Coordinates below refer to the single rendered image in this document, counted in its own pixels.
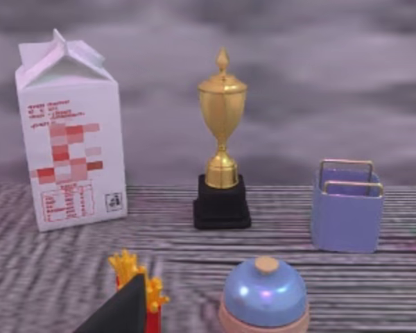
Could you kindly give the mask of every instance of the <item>trophy base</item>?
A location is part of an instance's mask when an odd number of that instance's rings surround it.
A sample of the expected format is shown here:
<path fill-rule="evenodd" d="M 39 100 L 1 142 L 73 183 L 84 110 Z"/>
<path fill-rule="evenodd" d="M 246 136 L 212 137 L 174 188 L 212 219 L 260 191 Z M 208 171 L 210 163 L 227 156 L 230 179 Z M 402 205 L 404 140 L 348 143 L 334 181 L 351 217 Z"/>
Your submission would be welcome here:
<path fill-rule="evenodd" d="M 194 227 L 199 230 L 245 229 L 251 226 L 250 211 L 245 195 L 245 183 L 230 189 L 215 189 L 199 176 L 198 198 L 193 202 Z"/>

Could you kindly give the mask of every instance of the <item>gold trophy cup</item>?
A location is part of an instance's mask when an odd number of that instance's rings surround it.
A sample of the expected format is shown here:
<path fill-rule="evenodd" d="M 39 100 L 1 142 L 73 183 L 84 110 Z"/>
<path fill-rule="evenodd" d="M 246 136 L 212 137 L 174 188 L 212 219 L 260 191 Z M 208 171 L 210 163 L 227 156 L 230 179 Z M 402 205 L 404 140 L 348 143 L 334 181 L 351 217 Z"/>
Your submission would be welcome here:
<path fill-rule="evenodd" d="M 197 229 L 248 228 L 251 219 L 245 184 L 236 161 L 227 152 L 227 140 L 243 115 L 247 86 L 227 73 L 229 58 L 225 48 L 220 50 L 216 63 L 219 73 L 198 87 L 203 118 L 217 140 L 217 151 L 208 161 L 205 175 L 199 176 L 194 226 Z"/>

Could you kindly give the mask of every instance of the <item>jar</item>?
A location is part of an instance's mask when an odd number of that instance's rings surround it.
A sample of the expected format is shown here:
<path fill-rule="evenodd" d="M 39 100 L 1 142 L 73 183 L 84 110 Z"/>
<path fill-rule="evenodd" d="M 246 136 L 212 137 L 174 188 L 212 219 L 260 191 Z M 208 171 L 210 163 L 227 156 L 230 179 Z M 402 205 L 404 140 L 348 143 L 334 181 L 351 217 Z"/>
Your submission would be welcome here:
<path fill-rule="evenodd" d="M 219 319 L 227 333 L 305 333 L 309 326 L 305 283 L 281 260 L 246 260 L 225 281 Z"/>

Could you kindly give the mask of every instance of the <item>carton gable top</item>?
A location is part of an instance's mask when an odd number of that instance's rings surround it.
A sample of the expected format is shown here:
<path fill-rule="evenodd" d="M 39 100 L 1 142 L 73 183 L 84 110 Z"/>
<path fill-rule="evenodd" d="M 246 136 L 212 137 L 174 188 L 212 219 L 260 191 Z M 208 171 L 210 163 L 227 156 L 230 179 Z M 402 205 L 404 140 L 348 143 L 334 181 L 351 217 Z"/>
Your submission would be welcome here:
<path fill-rule="evenodd" d="M 76 76 L 114 81 L 103 67 L 105 58 L 99 52 L 81 40 L 67 42 L 56 29 L 51 42 L 20 44 L 19 51 L 22 62 L 17 70 L 19 89 L 40 82 L 48 74 L 55 74 L 50 80 L 68 75 L 61 70 L 65 62 L 77 67 Z"/>

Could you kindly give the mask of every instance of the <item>wooden table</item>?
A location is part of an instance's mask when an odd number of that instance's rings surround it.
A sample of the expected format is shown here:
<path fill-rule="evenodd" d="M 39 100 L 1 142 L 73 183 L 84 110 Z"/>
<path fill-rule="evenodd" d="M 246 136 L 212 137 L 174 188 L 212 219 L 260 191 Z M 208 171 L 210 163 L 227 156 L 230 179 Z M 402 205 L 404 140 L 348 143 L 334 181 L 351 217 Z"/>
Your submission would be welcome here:
<path fill-rule="evenodd" d="M 249 187 L 253 226 L 193 229 L 190 187 L 130 187 L 124 221 L 39 233 L 25 185 L 0 185 L 0 333 L 72 332 L 114 293 L 122 248 L 164 279 L 164 333 L 221 332 L 229 271 L 269 254 L 304 277 L 311 333 L 416 332 L 416 187 L 386 189 L 379 250 L 322 253 L 309 237 L 309 187 Z"/>

